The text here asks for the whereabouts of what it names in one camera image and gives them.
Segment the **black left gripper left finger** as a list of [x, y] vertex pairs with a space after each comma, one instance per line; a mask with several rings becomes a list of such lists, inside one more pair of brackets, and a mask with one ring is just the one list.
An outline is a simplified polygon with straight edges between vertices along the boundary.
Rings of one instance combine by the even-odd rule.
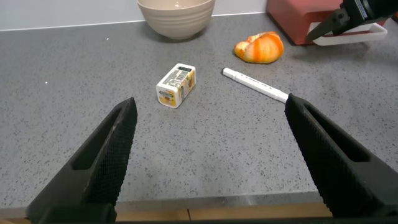
[[134, 98], [117, 104], [26, 210], [32, 223], [113, 223], [137, 124]]

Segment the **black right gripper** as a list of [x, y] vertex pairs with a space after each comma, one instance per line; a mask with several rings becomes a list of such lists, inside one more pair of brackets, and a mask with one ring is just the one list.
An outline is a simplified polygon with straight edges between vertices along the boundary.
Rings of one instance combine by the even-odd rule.
[[313, 41], [329, 32], [340, 35], [349, 30], [350, 25], [384, 21], [397, 13], [397, 0], [343, 0], [341, 7], [312, 29], [307, 40]]

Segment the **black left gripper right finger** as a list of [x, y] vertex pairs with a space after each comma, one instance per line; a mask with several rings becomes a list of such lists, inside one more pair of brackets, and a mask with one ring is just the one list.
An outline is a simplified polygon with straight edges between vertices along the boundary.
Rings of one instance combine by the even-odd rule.
[[397, 216], [397, 171], [307, 100], [290, 94], [285, 115], [313, 182], [334, 216]]

